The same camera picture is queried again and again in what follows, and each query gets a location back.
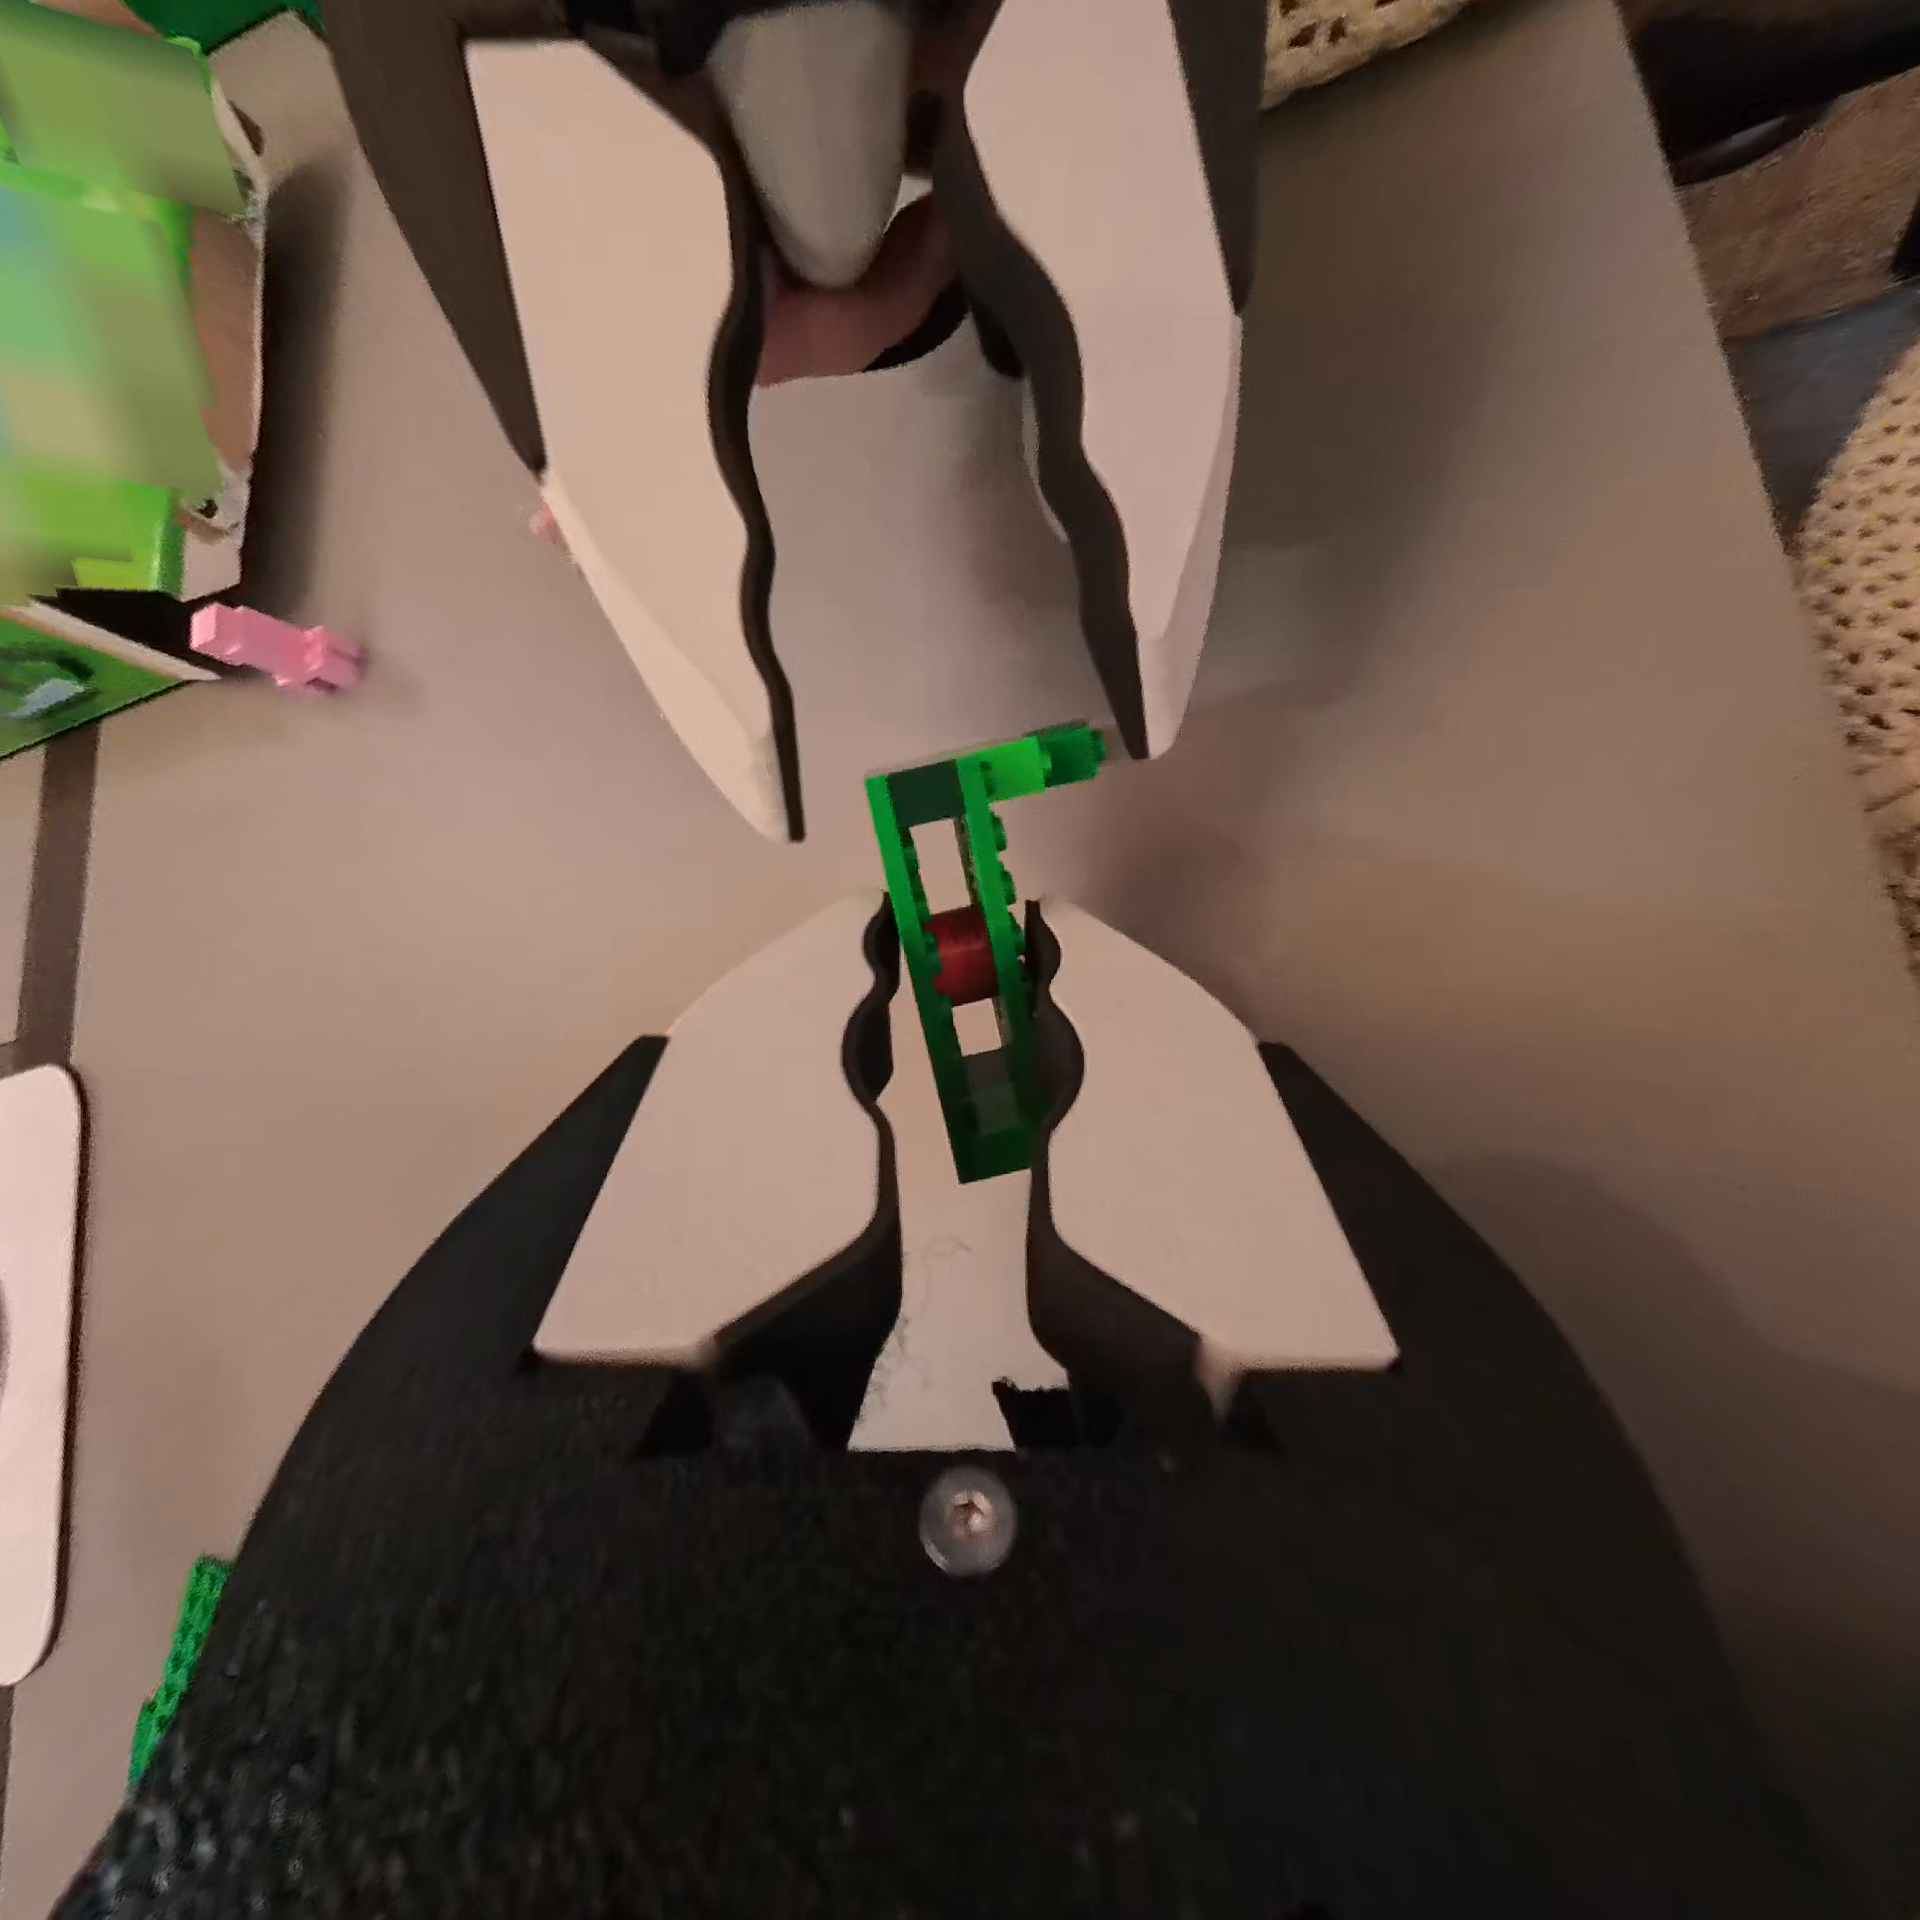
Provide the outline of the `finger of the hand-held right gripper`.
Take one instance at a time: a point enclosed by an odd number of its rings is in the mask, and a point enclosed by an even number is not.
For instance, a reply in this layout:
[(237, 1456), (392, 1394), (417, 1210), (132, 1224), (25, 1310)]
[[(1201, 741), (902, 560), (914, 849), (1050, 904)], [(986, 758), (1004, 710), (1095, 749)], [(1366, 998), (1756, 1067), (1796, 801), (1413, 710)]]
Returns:
[(993, 5), (936, 199), (1016, 361), (1119, 745), (1161, 758), (1209, 633), (1241, 411), (1245, 5)]
[(473, 39), (465, 77), (544, 435), (541, 495), (679, 743), (804, 837), (775, 539), (752, 467), (760, 245), (712, 114), (584, 39)]

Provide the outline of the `pink lego pig figure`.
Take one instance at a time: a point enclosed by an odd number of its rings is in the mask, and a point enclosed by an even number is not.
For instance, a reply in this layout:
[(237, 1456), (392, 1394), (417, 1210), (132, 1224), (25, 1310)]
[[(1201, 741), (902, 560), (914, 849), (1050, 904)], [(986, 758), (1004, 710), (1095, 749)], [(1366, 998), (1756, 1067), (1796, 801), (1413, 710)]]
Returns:
[(365, 654), (350, 638), (230, 605), (196, 609), (188, 623), (188, 646), (213, 663), (266, 678), (286, 694), (344, 694), (365, 675)]

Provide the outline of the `green lego assembly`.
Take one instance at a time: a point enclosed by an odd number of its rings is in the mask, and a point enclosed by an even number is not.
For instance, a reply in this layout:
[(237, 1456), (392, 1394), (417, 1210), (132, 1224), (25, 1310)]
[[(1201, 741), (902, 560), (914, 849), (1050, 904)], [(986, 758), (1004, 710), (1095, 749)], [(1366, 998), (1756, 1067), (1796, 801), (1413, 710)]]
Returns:
[[(1025, 1170), (1039, 1131), (1036, 981), (999, 805), (1096, 778), (1090, 722), (1044, 727), (865, 781), (870, 825), (961, 1185)], [(950, 827), (967, 904), (928, 905), (914, 831)]]

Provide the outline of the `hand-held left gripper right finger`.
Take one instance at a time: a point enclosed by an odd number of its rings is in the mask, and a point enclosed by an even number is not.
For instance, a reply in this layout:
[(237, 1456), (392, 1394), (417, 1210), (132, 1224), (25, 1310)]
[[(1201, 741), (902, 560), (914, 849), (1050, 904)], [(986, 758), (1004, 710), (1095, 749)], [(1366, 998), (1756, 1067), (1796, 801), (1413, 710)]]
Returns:
[(1030, 1321), (1071, 1371), (1380, 1375), (1398, 1357), (1249, 1030), (1085, 909), (1044, 899), (1054, 1045)]

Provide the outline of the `white book stand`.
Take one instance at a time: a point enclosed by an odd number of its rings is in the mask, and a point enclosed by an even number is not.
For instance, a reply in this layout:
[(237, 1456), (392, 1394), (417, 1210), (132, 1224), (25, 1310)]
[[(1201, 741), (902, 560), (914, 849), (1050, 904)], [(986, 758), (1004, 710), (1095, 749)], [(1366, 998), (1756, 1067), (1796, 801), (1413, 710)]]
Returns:
[(71, 1071), (1, 1085), (1, 1688), (57, 1638), (85, 1111)]

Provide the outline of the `pile of lego pieces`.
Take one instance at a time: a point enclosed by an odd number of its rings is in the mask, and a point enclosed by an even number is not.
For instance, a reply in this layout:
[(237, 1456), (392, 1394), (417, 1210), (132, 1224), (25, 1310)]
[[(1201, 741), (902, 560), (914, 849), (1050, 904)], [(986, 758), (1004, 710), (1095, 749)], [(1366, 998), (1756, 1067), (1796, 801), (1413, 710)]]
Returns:
[(202, 1646), (232, 1563), (199, 1555), (185, 1579), (176, 1605), (172, 1642), (159, 1667), (159, 1680), (140, 1703), (127, 1747), (127, 1792), (136, 1789), (152, 1752), (178, 1712), (178, 1703), (193, 1680)]

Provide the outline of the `green lego set box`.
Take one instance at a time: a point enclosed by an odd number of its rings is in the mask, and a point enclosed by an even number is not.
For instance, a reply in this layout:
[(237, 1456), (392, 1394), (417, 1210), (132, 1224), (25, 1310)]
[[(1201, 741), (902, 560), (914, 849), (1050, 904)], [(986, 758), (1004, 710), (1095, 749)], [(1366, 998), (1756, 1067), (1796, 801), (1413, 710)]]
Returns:
[(206, 54), (4, 5), (1, 755), (190, 685), (241, 584), (270, 174)]

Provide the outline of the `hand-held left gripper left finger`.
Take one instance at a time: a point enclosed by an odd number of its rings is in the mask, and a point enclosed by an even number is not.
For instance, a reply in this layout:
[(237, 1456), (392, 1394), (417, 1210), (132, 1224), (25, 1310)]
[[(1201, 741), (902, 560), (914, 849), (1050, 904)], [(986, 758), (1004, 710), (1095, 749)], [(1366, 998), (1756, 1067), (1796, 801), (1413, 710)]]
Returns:
[(894, 1216), (898, 941), (854, 894), (666, 1030), (534, 1334), (541, 1360), (688, 1362)]

